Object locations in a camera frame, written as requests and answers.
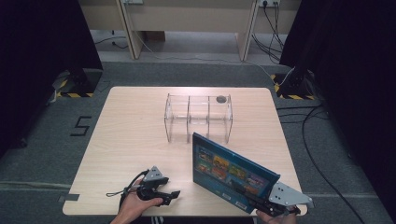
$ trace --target carpeted floor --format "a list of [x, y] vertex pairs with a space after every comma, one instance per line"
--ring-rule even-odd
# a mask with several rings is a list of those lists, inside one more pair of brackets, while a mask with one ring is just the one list
[[[309, 159], [345, 196], [365, 223], [392, 223], [361, 168], [348, 157], [341, 135], [325, 107], [302, 121], [320, 100], [276, 97], [273, 83], [256, 65], [189, 63], [103, 63], [104, 73], [93, 97], [59, 97], [42, 111], [28, 136], [26, 148], [12, 149], [0, 160], [0, 223], [108, 223], [112, 217], [68, 217], [60, 198], [68, 193], [111, 87], [207, 86], [263, 87], [273, 93], [290, 154], [303, 192], [314, 209], [299, 223], [360, 223]], [[267, 66], [268, 73], [286, 73], [287, 67]], [[83, 136], [75, 125], [90, 126]]]

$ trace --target black partition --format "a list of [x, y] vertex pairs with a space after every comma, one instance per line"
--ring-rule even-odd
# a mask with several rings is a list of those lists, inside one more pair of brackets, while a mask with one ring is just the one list
[[0, 1], [0, 156], [35, 122], [62, 71], [102, 69], [78, 0]]
[[[332, 10], [324, 9], [332, 4]], [[396, 221], [396, 2], [303, 0], [280, 63], [315, 73], [349, 153]], [[317, 23], [320, 16], [333, 18]], [[310, 38], [321, 29], [323, 38]], [[307, 48], [317, 46], [304, 56]]]

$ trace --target hand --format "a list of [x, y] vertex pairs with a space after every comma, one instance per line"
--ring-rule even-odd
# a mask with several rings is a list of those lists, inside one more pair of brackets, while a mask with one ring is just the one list
[[266, 224], [297, 224], [297, 219], [294, 214], [287, 216], [271, 217], [266, 213], [256, 210], [257, 216]]
[[136, 192], [129, 192], [126, 196], [125, 200], [122, 203], [119, 213], [116, 218], [111, 222], [111, 224], [129, 224], [148, 208], [159, 205], [163, 202], [162, 198], [155, 198], [148, 201], [142, 201], [137, 196]]

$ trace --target table top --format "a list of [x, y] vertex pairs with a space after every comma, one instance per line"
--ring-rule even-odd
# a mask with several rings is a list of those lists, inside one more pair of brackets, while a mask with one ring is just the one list
[[[152, 207], [143, 216], [254, 216], [192, 182], [191, 143], [169, 143], [164, 126], [168, 94], [231, 95], [233, 127], [228, 149], [281, 175], [301, 191], [271, 92], [265, 88], [114, 87], [104, 105], [66, 201], [70, 216], [116, 215], [122, 190], [140, 172], [156, 165], [169, 177], [159, 191], [181, 190], [169, 206]], [[301, 206], [302, 214], [306, 207]]]

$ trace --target power strip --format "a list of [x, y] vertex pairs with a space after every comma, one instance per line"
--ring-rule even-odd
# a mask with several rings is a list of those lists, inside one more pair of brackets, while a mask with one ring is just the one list
[[267, 2], [267, 7], [275, 7], [276, 3], [278, 6], [280, 5], [280, 0], [259, 0], [259, 7], [263, 7], [264, 1]]

